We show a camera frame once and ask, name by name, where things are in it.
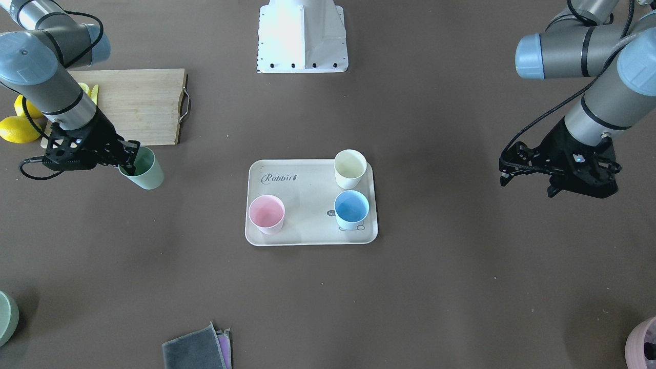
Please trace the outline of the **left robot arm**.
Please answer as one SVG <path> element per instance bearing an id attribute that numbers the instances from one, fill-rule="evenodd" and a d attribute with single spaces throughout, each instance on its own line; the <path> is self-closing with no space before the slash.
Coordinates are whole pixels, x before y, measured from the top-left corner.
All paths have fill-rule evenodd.
<path id="1" fill-rule="evenodd" d="M 550 177 L 550 198 L 569 191 L 594 198 L 617 192 L 613 141 L 655 105 L 654 10 L 613 22 L 616 1 L 568 1 L 543 33 L 523 37 L 515 66 L 525 79 L 592 77 L 572 109 L 531 149 L 517 137 L 499 157 L 500 184 L 519 175 Z"/>

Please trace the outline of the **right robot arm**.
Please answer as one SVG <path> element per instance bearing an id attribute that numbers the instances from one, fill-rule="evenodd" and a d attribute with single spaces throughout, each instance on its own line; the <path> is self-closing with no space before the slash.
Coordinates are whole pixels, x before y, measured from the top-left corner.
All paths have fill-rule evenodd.
<path id="1" fill-rule="evenodd" d="M 103 24 L 79 24 L 74 12 L 54 1 L 2 1 L 21 26 L 2 34 L 2 86 L 21 94 L 51 122 L 42 163 L 57 176 L 64 171 L 113 166 L 135 173 L 140 143 L 118 135 L 110 120 L 79 86 L 69 68 L 93 65 L 110 55 Z"/>

